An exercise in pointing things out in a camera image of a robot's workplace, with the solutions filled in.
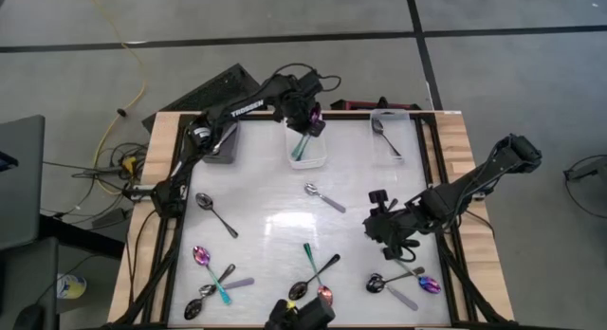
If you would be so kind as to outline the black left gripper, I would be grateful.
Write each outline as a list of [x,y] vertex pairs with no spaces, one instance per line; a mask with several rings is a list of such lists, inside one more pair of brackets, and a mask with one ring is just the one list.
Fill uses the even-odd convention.
[[316,100],[312,95],[306,95],[300,91],[287,91],[283,94],[283,114],[286,126],[300,134],[308,134],[311,137],[319,137],[326,124],[323,120],[317,120],[310,124],[310,115]]

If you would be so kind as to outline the black perforated case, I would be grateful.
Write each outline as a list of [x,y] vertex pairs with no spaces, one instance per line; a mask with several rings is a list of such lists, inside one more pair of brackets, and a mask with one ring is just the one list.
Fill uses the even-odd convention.
[[234,64],[212,79],[160,109],[160,112],[201,111],[216,104],[244,98],[260,84],[240,64]]

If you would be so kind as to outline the dark grey plastic bin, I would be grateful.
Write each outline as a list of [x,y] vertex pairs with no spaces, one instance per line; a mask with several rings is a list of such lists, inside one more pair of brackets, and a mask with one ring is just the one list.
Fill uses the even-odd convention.
[[208,164],[231,164],[234,162],[236,158],[237,148],[238,148],[238,139],[239,139],[239,128],[240,122],[234,121],[229,123],[223,130],[220,135],[224,133],[224,131],[233,123],[237,122],[237,129],[231,134],[231,136],[224,142],[221,147],[220,152],[217,155],[212,154],[212,149],[215,144],[219,141],[219,139],[213,144],[210,150],[202,157],[202,161]]

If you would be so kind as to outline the white and yellow roll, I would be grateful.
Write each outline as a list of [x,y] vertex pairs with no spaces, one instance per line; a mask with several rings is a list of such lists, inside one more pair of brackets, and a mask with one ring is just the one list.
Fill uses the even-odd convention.
[[60,300],[79,299],[87,288],[84,277],[72,274],[57,274],[56,297]]

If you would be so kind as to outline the white plastic bin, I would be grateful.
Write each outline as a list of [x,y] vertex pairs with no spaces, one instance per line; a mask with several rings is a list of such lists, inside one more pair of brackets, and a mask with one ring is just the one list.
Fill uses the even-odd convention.
[[286,158],[292,169],[316,169],[324,165],[325,160],[328,157],[325,142],[325,132],[322,132],[319,137],[312,137],[304,149],[302,159],[300,161],[296,161],[293,160],[290,155],[303,134],[288,128],[286,125],[283,126],[283,131],[285,133]]

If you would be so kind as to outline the red and black tool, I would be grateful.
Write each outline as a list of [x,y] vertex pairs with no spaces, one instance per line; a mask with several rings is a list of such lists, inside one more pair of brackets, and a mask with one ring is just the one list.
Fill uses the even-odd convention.
[[349,101],[338,100],[330,104],[331,110],[374,110],[374,109],[402,109],[406,111],[420,111],[418,104],[390,103],[385,97],[380,97],[378,101]]

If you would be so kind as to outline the dark grey cabinet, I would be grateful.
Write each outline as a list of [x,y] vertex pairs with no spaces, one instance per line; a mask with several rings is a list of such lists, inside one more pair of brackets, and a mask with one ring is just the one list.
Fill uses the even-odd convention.
[[12,330],[24,308],[42,309],[41,330],[58,330],[55,297],[59,245],[54,238],[0,252],[0,330]]

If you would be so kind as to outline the clear plastic bin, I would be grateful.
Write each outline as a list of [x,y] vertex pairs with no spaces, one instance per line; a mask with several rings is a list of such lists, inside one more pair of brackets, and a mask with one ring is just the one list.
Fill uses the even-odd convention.
[[[372,133],[372,118],[378,118],[382,121],[385,127],[386,135],[400,151],[403,156],[402,159],[395,159],[391,157],[387,151],[384,151],[378,147],[374,141],[374,136]],[[409,114],[406,111],[396,109],[373,110],[370,115],[370,129],[372,159],[376,165],[383,167],[398,167],[408,166],[413,162],[413,131]]]

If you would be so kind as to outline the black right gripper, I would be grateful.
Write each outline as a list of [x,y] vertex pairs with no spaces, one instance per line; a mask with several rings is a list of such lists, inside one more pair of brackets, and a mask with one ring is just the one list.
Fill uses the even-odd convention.
[[381,253],[385,260],[415,260],[413,248],[420,243],[409,239],[415,233],[415,219],[406,209],[392,211],[386,205],[388,195],[385,190],[369,192],[369,199],[376,206],[370,209],[370,215],[363,221],[365,234],[383,245]]

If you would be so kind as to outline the black desk leg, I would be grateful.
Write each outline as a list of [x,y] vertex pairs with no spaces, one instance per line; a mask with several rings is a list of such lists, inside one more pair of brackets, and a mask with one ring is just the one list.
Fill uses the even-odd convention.
[[122,258],[124,251],[122,241],[40,214],[39,238],[48,237],[56,238],[62,245],[79,248],[92,254],[99,254],[116,260]]

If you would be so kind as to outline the grey desk top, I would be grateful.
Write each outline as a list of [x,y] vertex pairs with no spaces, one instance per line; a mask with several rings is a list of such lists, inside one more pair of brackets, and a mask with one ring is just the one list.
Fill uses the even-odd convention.
[[40,115],[0,123],[0,251],[38,237],[45,124]]

